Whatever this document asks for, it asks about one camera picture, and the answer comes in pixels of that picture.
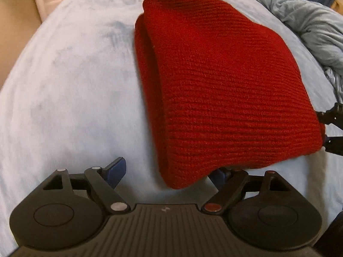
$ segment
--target folded red sweater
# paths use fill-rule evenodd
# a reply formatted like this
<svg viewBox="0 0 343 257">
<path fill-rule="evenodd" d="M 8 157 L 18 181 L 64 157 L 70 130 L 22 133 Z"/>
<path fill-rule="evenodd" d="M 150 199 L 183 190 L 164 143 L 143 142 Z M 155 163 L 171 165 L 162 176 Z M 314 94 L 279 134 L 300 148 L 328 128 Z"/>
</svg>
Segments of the folded red sweater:
<svg viewBox="0 0 343 257">
<path fill-rule="evenodd" d="M 221 0 L 144 0 L 135 49 L 164 181 L 260 168 L 322 147 L 288 47 Z"/>
</svg>

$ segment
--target bed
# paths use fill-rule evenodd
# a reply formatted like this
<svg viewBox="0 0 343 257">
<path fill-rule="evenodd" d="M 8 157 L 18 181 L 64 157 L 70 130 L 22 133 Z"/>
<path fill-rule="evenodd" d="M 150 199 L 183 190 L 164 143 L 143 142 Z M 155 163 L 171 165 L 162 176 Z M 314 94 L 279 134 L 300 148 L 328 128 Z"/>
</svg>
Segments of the bed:
<svg viewBox="0 0 343 257">
<path fill-rule="evenodd" d="M 143 0 L 64 0 L 28 43 L 0 92 L 0 256 L 16 248 L 13 208 L 57 168 L 82 173 L 126 159 L 116 191 L 134 205 L 204 203 L 208 178 L 171 190 L 158 173 L 133 49 Z M 293 53 L 316 111 L 334 90 L 299 38 L 256 0 L 224 0 L 277 32 Z M 326 127 L 327 135 L 342 131 Z M 319 210 L 323 230 L 342 210 L 343 159 L 319 152 L 249 171 L 273 169 Z"/>
</svg>

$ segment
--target gray blanket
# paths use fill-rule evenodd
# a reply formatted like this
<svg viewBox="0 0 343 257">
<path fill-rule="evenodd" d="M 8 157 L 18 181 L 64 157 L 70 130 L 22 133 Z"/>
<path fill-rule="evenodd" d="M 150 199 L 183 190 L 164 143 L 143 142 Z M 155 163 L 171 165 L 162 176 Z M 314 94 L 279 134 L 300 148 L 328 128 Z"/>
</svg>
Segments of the gray blanket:
<svg viewBox="0 0 343 257">
<path fill-rule="evenodd" d="M 298 33 L 343 102 L 343 17 L 307 0 L 257 0 Z"/>
</svg>

